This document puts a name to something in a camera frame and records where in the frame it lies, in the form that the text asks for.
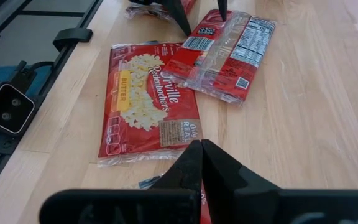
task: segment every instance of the nutrition facts label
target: nutrition facts label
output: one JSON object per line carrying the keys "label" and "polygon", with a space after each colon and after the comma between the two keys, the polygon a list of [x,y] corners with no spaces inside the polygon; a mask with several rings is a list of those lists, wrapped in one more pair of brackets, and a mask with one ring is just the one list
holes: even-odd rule
{"label": "nutrition facts label", "polygon": [[273,34],[274,23],[252,18],[242,33],[230,58],[259,67],[269,40]]}

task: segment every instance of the plastic wrapper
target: plastic wrapper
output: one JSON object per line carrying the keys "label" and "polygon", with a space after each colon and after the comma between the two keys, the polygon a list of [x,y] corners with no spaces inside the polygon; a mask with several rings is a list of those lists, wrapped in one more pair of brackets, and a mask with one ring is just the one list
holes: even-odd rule
{"label": "plastic wrapper", "polygon": [[245,12],[208,12],[163,69],[175,83],[241,105],[275,24]]}
{"label": "plastic wrapper", "polygon": [[[193,8],[196,0],[181,0],[185,13],[188,14]],[[137,4],[131,2],[131,5],[126,9],[125,16],[129,19],[132,19],[135,16],[139,15],[150,15],[156,16],[161,19],[168,21],[174,21],[169,12],[164,9],[164,7],[157,3],[152,3],[149,5]]]}
{"label": "plastic wrapper", "polygon": [[111,49],[99,164],[177,159],[202,138],[195,93],[160,72],[181,44]]}
{"label": "plastic wrapper", "polygon": [[[151,187],[156,181],[158,181],[163,174],[140,181],[137,184],[130,185],[125,187],[125,189],[142,189],[147,190]],[[201,217],[200,217],[200,224],[212,224],[211,216],[209,214],[208,202],[205,196],[205,189],[204,184],[201,183]]]}

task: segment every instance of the yellow butter label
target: yellow butter label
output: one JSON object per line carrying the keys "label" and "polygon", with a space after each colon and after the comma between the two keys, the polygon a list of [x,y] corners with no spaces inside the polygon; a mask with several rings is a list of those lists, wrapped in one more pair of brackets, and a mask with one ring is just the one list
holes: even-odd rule
{"label": "yellow butter label", "polygon": [[129,70],[122,70],[118,80],[117,110],[125,111],[129,108],[129,90],[131,89],[131,73]]}

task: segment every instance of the wooden table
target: wooden table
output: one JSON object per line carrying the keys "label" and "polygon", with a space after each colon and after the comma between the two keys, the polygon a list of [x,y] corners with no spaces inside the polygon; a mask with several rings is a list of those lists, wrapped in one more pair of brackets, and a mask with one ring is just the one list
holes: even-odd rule
{"label": "wooden table", "polygon": [[[104,0],[0,176],[0,223],[37,223],[42,202],[74,187],[119,188],[173,161],[98,168],[110,45],[181,41],[175,24],[128,21]],[[194,27],[216,0],[198,1]],[[197,94],[204,137],[281,187],[358,189],[358,1],[229,0],[277,21],[242,108]]]}

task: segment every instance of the popcorn image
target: popcorn image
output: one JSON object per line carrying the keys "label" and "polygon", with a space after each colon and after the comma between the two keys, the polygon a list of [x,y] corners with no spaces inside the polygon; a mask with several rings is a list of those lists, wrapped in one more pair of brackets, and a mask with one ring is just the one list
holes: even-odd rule
{"label": "popcorn image", "polygon": [[132,57],[122,65],[122,68],[131,72],[129,108],[121,112],[122,118],[130,127],[150,131],[168,116],[167,112],[153,105],[153,99],[146,90],[149,67],[163,64],[159,56],[143,54]]}

